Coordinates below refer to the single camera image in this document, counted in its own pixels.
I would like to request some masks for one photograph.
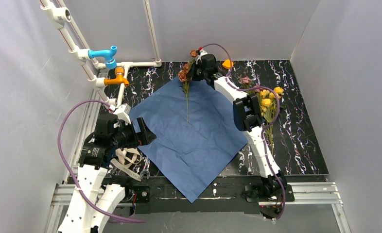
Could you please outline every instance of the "blue cloth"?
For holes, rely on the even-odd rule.
[[[132,108],[156,134],[139,149],[192,203],[247,143],[233,120],[232,104],[205,81],[191,82],[187,103],[178,77]]]

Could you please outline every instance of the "metal tool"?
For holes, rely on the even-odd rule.
[[[150,178],[150,159],[147,157],[145,159],[145,164],[144,164],[144,168],[142,169],[142,171],[139,173],[139,175],[141,176],[141,178]]]

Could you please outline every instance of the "faucet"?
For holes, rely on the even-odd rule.
[[[88,51],[88,57],[90,59],[94,57],[103,57],[105,59],[105,66],[108,69],[115,69],[117,67],[117,62],[114,59],[114,55],[117,53],[117,46],[111,46],[111,50],[99,50],[99,51]]]

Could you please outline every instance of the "marble pattern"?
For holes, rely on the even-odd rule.
[[[163,63],[161,67],[136,67],[129,71],[124,102],[134,107],[157,91],[162,85],[177,76],[183,62]],[[284,88],[282,97],[284,109],[273,127],[275,161],[287,175],[327,175],[328,170],[321,154],[313,126],[301,96],[290,61],[236,61],[231,77],[239,85],[239,77],[249,77],[253,85],[261,84],[270,88]],[[114,78],[110,72],[108,78]],[[110,98],[116,98],[119,87],[105,89]],[[142,163],[135,166],[139,172]],[[162,175],[152,165],[151,174]],[[259,167],[250,146],[247,144],[226,166],[219,176],[259,175]]]

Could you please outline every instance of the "white wall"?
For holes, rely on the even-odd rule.
[[[353,232],[382,232],[382,1],[322,0],[291,62]]]
[[[289,59],[320,0],[150,0],[163,61],[187,61],[189,51],[219,43],[233,60]],[[66,0],[93,50],[116,45],[118,61],[152,61],[141,0]],[[218,59],[221,49],[209,48]]]
[[[0,2],[0,233],[44,231],[55,184],[65,174],[59,125],[90,92],[86,74],[39,6],[37,0]],[[82,111],[66,125],[66,155]]]

